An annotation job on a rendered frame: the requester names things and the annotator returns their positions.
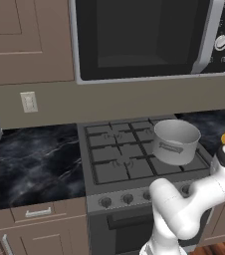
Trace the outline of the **grey metal pot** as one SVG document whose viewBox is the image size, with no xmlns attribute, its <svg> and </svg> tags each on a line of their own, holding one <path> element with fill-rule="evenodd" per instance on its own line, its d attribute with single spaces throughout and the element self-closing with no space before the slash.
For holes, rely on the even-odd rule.
<svg viewBox="0 0 225 255">
<path fill-rule="evenodd" d="M 152 153 L 164 163 L 185 165 L 193 160 L 200 138 L 200 130 L 187 121 L 160 121 L 154 126 Z"/>
</svg>

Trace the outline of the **grey gas hob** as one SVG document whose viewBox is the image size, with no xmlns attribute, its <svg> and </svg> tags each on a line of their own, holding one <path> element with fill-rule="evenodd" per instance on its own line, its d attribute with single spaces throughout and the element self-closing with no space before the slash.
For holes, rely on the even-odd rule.
<svg viewBox="0 0 225 255">
<path fill-rule="evenodd" d="M 168 165 L 152 153 L 153 126 L 165 116 L 78 125 L 86 193 L 102 194 L 146 187 L 164 177 L 182 182 L 209 175 L 212 156 L 198 145 L 194 159 Z"/>
</svg>

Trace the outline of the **black microwave oven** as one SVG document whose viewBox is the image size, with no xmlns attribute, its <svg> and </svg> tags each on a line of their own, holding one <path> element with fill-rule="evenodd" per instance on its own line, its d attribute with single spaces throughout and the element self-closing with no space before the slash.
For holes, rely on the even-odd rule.
<svg viewBox="0 0 225 255">
<path fill-rule="evenodd" d="M 225 50 L 192 74 L 210 0 L 69 0 L 80 85 L 225 75 Z M 225 2 L 216 39 L 225 35 Z"/>
</svg>

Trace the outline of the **black oven door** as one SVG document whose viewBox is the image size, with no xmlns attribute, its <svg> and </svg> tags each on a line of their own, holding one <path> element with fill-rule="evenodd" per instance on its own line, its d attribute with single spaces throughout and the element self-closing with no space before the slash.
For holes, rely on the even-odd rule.
<svg viewBox="0 0 225 255">
<path fill-rule="evenodd" d="M 107 216 L 152 214 L 150 203 L 127 206 L 89 214 L 91 255 L 138 255 L 141 247 L 152 234 L 153 221 L 131 227 L 109 230 Z"/>
</svg>

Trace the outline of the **brown drawer front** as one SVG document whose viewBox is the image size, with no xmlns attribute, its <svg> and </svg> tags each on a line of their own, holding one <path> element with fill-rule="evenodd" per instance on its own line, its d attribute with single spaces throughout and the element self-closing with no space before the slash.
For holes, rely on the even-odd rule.
<svg viewBox="0 0 225 255">
<path fill-rule="evenodd" d="M 55 208 L 52 202 L 47 202 L 14 207 L 11 209 L 11 213 L 15 222 L 22 222 L 27 220 L 39 219 L 45 216 L 52 216 L 55 214 Z"/>
</svg>

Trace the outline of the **brown base cupboard door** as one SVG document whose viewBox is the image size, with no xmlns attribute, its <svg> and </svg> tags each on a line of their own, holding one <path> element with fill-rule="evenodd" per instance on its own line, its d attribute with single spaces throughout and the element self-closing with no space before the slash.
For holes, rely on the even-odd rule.
<svg viewBox="0 0 225 255">
<path fill-rule="evenodd" d="M 90 255 L 85 215 L 0 230 L 14 255 Z"/>
<path fill-rule="evenodd" d="M 217 205 L 204 228 L 198 247 L 225 242 L 225 203 Z"/>
</svg>

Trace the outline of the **white microwave dial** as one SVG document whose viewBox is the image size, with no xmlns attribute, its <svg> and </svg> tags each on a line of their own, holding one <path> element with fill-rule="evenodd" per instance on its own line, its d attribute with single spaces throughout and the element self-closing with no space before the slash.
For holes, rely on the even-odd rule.
<svg viewBox="0 0 225 255">
<path fill-rule="evenodd" d="M 225 35 L 220 35 L 214 44 L 214 48 L 216 51 L 223 51 L 225 50 Z"/>
</svg>

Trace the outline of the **white wall socket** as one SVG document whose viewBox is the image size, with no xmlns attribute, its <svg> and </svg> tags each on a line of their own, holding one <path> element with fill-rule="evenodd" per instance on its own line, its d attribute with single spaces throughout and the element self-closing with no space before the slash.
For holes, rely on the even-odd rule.
<svg viewBox="0 0 225 255">
<path fill-rule="evenodd" d="M 25 113 L 35 113 L 38 110 L 36 95 L 34 92 L 21 93 L 20 96 Z"/>
</svg>

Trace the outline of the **brown wall cupboard door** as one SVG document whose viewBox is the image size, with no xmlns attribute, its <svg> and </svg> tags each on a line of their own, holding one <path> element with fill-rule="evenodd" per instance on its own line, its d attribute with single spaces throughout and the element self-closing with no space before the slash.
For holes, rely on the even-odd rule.
<svg viewBox="0 0 225 255">
<path fill-rule="evenodd" d="M 0 85 L 73 78 L 68 0 L 0 0 Z"/>
</svg>

